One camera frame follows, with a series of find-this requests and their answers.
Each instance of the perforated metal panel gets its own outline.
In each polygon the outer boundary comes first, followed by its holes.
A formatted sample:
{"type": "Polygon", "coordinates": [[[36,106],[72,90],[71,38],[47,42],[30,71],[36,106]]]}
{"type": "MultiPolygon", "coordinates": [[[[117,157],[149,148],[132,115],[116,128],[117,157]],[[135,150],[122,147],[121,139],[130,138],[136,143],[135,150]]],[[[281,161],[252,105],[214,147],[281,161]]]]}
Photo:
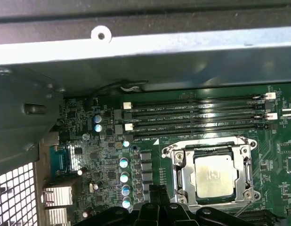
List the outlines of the perforated metal panel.
{"type": "Polygon", "coordinates": [[[0,226],[37,226],[33,164],[0,176],[0,226]]]}

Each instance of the metal frame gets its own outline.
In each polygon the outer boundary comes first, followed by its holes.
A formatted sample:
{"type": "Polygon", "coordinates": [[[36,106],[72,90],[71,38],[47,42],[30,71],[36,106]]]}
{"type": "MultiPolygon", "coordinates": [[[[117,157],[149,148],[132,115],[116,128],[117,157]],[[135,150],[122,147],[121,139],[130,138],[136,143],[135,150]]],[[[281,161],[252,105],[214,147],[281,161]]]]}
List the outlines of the metal frame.
{"type": "MultiPolygon", "coordinates": [[[[0,11],[0,20],[4,17],[0,11]]],[[[99,25],[108,27],[113,37],[291,26],[291,8],[163,13],[146,16],[91,16],[61,19],[55,17],[50,20],[41,20],[40,16],[33,14],[24,21],[16,18],[15,22],[7,20],[5,23],[0,23],[0,44],[89,39],[92,29],[99,25]]]]}
{"type": "Polygon", "coordinates": [[[204,11],[208,9],[237,9],[237,8],[274,8],[291,7],[291,0],[261,0],[253,2],[248,0],[112,0],[102,2],[100,0],[13,0],[0,1],[0,20],[24,20],[28,18],[63,18],[71,16],[113,16],[150,13],[165,13],[178,11],[204,11]]]}
{"type": "Polygon", "coordinates": [[[0,65],[140,54],[291,47],[291,27],[0,45],[0,65]]]}
{"type": "Polygon", "coordinates": [[[260,199],[259,192],[253,189],[252,169],[251,169],[251,150],[257,147],[257,142],[245,137],[219,137],[199,140],[179,141],[162,149],[162,158],[171,158],[173,164],[173,181],[175,196],[173,202],[187,204],[191,211],[197,211],[201,207],[211,206],[216,209],[242,208],[249,202],[255,202],[260,199]],[[225,143],[234,143],[230,146],[233,154],[233,169],[237,170],[239,177],[234,180],[236,195],[234,202],[215,203],[200,205],[196,198],[197,181],[194,162],[194,153],[197,151],[214,150],[218,154],[218,149],[228,148],[213,145],[225,143]],[[188,148],[191,145],[209,145],[210,147],[188,148]]]}

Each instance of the screw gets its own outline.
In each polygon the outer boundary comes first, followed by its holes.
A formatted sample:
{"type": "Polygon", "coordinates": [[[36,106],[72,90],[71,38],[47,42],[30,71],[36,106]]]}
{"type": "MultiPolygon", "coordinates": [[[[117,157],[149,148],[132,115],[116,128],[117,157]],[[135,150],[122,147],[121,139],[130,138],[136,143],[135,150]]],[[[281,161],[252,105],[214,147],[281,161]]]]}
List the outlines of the screw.
{"type": "Polygon", "coordinates": [[[181,160],[181,159],[183,158],[183,154],[182,154],[182,153],[177,153],[177,154],[175,155],[175,158],[176,158],[177,160],[181,160]]]}
{"type": "Polygon", "coordinates": [[[211,211],[210,210],[208,210],[208,209],[203,209],[202,210],[202,213],[204,213],[204,214],[211,214],[211,211]]]}
{"type": "Polygon", "coordinates": [[[170,205],[170,207],[171,207],[172,209],[177,209],[177,208],[178,208],[178,205],[177,205],[177,204],[174,204],[174,203],[172,203],[172,204],[170,205]]]}
{"type": "Polygon", "coordinates": [[[251,194],[250,194],[250,192],[245,192],[245,196],[249,199],[249,198],[251,198],[251,194]]]}

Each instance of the dimm slot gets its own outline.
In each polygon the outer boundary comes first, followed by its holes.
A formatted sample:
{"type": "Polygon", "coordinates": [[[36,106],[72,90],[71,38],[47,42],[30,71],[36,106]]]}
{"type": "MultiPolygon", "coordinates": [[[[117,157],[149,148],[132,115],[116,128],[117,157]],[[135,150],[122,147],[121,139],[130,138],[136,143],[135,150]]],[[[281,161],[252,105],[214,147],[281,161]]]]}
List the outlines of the dimm slot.
{"type": "Polygon", "coordinates": [[[151,126],[151,125],[161,125],[161,124],[180,124],[180,123],[189,123],[189,122],[216,122],[221,120],[251,120],[254,118],[254,114],[248,115],[226,115],[219,117],[206,117],[206,118],[198,118],[198,115],[189,115],[189,117],[184,117],[181,115],[175,115],[172,117],[160,117],[155,119],[148,119],[147,121],[134,121],[134,126],[151,126]]]}
{"type": "Polygon", "coordinates": [[[254,120],[239,121],[236,119],[231,119],[227,121],[216,121],[216,122],[193,122],[193,123],[183,123],[183,124],[164,124],[164,125],[153,125],[153,126],[139,126],[134,127],[133,133],[142,132],[154,132],[154,131],[165,131],[165,130],[183,130],[183,129],[199,129],[199,128],[210,128],[210,127],[220,127],[220,126],[230,126],[230,125],[245,125],[252,124],[254,120]]]}
{"type": "MultiPolygon", "coordinates": [[[[240,110],[233,110],[232,114],[254,114],[254,110],[250,109],[250,111],[245,111],[245,109],[240,109],[240,110]]],[[[228,112],[228,110],[220,110],[218,112],[213,113],[214,115],[218,116],[218,115],[222,115],[222,114],[230,114],[230,112],[228,112]]],[[[159,118],[171,118],[171,117],[182,117],[182,118],[188,118],[188,119],[193,119],[193,118],[210,118],[211,115],[209,115],[209,113],[173,113],[173,114],[167,114],[166,116],[164,115],[145,115],[145,116],[136,116],[136,117],[132,117],[133,120],[135,121],[143,121],[143,120],[148,120],[148,119],[159,119],[159,118]]]]}
{"type": "Polygon", "coordinates": [[[242,110],[254,110],[253,106],[231,106],[229,107],[218,107],[218,108],[210,108],[210,109],[172,109],[172,110],[159,110],[159,111],[144,111],[144,112],[133,112],[133,117],[141,116],[141,115],[162,115],[162,114],[174,114],[174,113],[190,113],[190,112],[197,112],[197,113],[214,113],[219,112],[222,110],[223,112],[227,111],[242,111],[242,110]]]}
{"type": "Polygon", "coordinates": [[[173,101],[159,101],[159,102],[134,102],[133,106],[135,107],[151,107],[151,106],[161,106],[161,105],[176,105],[183,103],[212,103],[212,102],[221,102],[221,101],[253,101],[253,96],[242,96],[242,97],[222,97],[222,98],[204,98],[204,99],[188,99],[188,100],[173,100],[173,101]]]}
{"type": "Polygon", "coordinates": [[[133,134],[134,138],[146,138],[146,137],[156,137],[156,136],[169,136],[169,135],[190,135],[193,133],[209,133],[209,132],[222,132],[229,130],[243,130],[243,129],[257,129],[257,124],[249,124],[243,126],[222,126],[222,127],[213,127],[213,128],[202,128],[202,129],[186,129],[186,130],[167,130],[167,131],[154,131],[154,132],[143,132],[138,134],[133,134]]]}

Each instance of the capacitor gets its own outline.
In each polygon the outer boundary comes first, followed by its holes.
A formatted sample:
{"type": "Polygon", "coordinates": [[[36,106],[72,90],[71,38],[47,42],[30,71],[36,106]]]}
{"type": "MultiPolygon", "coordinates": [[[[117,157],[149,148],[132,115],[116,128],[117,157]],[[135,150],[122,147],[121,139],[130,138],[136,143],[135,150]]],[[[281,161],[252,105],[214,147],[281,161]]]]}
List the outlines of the capacitor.
{"type": "Polygon", "coordinates": [[[91,216],[91,212],[93,211],[92,206],[88,206],[82,213],[83,218],[88,218],[91,216]]]}
{"type": "Polygon", "coordinates": [[[123,208],[129,208],[131,206],[131,198],[130,197],[124,197],[122,200],[122,207],[123,208]]]}
{"type": "Polygon", "coordinates": [[[130,146],[130,142],[125,140],[123,143],[122,143],[122,146],[124,147],[129,147],[130,146]]]}
{"type": "Polygon", "coordinates": [[[81,138],[84,140],[84,141],[87,141],[90,139],[90,135],[88,133],[84,133],[81,138]]]}
{"type": "Polygon", "coordinates": [[[100,115],[96,115],[94,116],[93,121],[95,123],[100,123],[102,121],[102,117],[100,115]]]}
{"type": "Polygon", "coordinates": [[[120,166],[121,168],[126,168],[126,167],[128,166],[128,164],[129,164],[129,161],[128,161],[127,158],[121,158],[121,159],[119,160],[119,166],[120,166]]]}
{"type": "Polygon", "coordinates": [[[94,183],[93,183],[93,181],[91,181],[91,182],[89,183],[89,191],[90,191],[90,193],[94,193],[94,188],[93,188],[93,186],[94,186],[94,183]]]}
{"type": "Polygon", "coordinates": [[[96,184],[93,185],[94,190],[98,190],[103,185],[102,181],[98,181],[96,184]]]}
{"type": "Polygon", "coordinates": [[[128,180],[129,180],[129,173],[128,172],[122,172],[121,173],[121,177],[120,177],[120,181],[122,183],[127,183],[128,180]]]}
{"type": "Polygon", "coordinates": [[[101,124],[96,124],[94,127],[95,132],[101,132],[103,130],[103,126],[101,124]]]}
{"type": "Polygon", "coordinates": [[[122,186],[122,188],[121,188],[121,194],[123,195],[123,196],[128,196],[129,194],[130,194],[130,186],[129,185],[124,185],[124,186],[122,186]]]}
{"type": "Polygon", "coordinates": [[[77,174],[79,176],[83,175],[84,173],[86,173],[88,171],[88,168],[87,167],[82,167],[80,168],[78,171],[77,171],[77,174]]]}

